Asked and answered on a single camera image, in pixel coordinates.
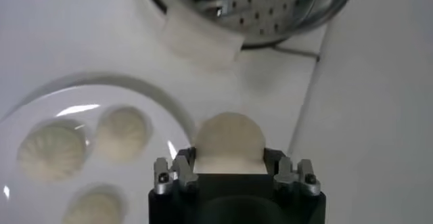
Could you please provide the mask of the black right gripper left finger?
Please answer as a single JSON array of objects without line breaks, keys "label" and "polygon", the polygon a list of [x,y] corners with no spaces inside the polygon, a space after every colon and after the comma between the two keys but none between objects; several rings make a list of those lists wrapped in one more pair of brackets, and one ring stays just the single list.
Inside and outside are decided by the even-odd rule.
[{"label": "black right gripper left finger", "polygon": [[172,192],[174,182],[184,192],[194,192],[198,187],[198,175],[194,173],[196,149],[180,150],[168,167],[166,158],[157,158],[154,163],[154,193],[168,195]]}]

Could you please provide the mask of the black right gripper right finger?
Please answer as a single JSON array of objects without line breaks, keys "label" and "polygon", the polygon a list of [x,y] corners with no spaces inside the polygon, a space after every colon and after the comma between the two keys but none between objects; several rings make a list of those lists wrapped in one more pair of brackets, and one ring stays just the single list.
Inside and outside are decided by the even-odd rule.
[{"label": "black right gripper right finger", "polygon": [[318,196],[321,193],[321,183],[314,173],[311,160],[302,159],[294,168],[289,156],[269,148],[264,149],[263,160],[276,189],[290,193],[300,191],[305,196]]}]

